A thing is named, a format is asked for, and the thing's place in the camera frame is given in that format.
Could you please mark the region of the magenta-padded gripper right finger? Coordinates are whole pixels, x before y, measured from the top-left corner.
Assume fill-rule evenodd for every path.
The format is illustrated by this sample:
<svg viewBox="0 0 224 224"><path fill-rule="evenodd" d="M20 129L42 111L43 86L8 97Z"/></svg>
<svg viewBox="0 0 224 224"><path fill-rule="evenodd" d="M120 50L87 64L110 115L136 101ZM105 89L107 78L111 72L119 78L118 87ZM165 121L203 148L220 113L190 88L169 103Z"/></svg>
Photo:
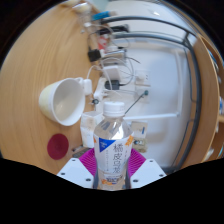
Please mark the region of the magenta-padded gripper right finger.
<svg viewBox="0 0 224 224"><path fill-rule="evenodd" d="M165 172L154 159L146 159L135 149L131 150L125 179L127 189L141 188L165 176Z"/></svg>

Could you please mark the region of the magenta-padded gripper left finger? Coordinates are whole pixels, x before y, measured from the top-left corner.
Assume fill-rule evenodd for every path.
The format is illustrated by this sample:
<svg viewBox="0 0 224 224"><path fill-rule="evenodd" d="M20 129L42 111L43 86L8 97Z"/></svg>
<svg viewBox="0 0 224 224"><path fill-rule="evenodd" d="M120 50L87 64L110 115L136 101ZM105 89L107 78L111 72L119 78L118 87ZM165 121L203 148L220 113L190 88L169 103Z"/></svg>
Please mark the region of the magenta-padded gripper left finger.
<svg viewBox="0 0 224 224"><path fill-rule="evenodd" d="M97 188L97 162L94 149L89 149L79 158L71 158L59 171L58 176L84 188Z"/></svg>

